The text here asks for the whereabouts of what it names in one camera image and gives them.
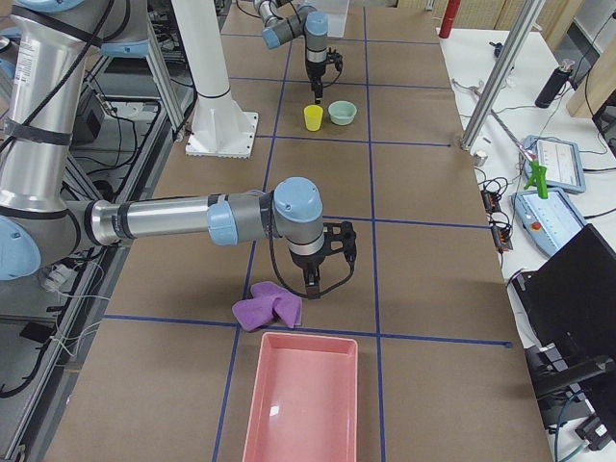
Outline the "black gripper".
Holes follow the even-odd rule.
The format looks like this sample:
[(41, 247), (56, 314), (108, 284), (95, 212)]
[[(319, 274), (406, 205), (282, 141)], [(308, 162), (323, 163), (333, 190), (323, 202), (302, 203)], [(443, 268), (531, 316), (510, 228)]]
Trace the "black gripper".
[(325, 260), (324, 254), (319, 251), (311, 255), (300, 255), (291, 252), (291, 257), (296, 266), (302, 270), (304, 286), (307, 288), (309, 299), (320, 298), (320, 265)]
[(315, 103), (320, 104), (322, 102), (322, 94), (320, 92), (323, 92), (323, 83), (321, 78), (326, 71), (327, 64), (326, 62), (314, 63), (311, 61), (306, 61), (305, 67), (311, 84), (311, 90), (312, 92), (316, 92)]

